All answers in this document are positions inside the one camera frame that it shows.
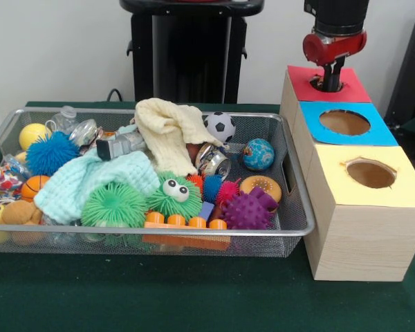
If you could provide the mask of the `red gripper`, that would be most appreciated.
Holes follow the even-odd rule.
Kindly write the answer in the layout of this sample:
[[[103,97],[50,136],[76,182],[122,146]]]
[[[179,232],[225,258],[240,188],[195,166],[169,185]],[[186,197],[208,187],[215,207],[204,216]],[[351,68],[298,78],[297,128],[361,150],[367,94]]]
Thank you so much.
[[[359,53],[366,43],[367,33],[365,31],[348,37],[327,37],[319,33],[305,36],[302,48],[306,59],[317,66],[323,66],[324,69],[323,91],[339,92],[341,90],[340,74],[344,66],[344,59],[338,58]]]

